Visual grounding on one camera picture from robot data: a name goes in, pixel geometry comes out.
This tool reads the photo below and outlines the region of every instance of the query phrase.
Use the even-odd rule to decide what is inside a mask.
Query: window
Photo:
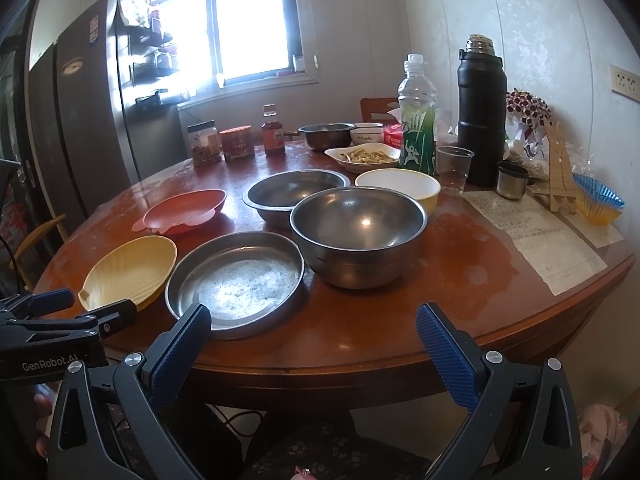
[[[148,0],[196,90],[264,79],[302,56],[296,0]]]

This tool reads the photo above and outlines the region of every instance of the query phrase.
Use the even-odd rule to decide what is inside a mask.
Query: electrical outlet
[[[640,103],[640,76],[611,65],[611,89]]]

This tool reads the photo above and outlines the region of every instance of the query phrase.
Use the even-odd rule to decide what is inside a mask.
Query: black floral fabric
[[[289,480],[296,466],[309,469],[318,480],[420,480],[430,462],[331,424],[318,424],[271,449],[241,480]]]

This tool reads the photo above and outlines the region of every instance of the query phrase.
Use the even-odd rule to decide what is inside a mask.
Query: red plastic bowl
[[[134,232],[151,229],[161,235],[191,231],[219,213],[226,200],[221,189],[203,189],[172,196],[153,206],[133,224]]]

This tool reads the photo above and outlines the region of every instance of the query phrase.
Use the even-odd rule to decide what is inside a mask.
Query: screw
[[[548,364],[549,368],[551,368],[552,370],[559,370],[560,368],[562,368],[562,363],[558,361],[558,359],[556,359],[555,357],[552,357],[551,359],[549,359],[549,361],[547,361],[546,364]]]
[[[495,350],[489,350],[486,355],[486,360],[494,365],[500,364],[502,362],[502,354],[500,352],[496,352]]]
[[[124,358],[124,364],[127,366],[135,366],[140,361],[142,361],[142,354],[139,354],[138,352],[133,352],[133,354],[129,354]]]
[[[80,368],[82,368],[82,363],[80,361],[73,361],[70,365],[68,370],[72,373],[75,374],[76,372],[80,371]]]

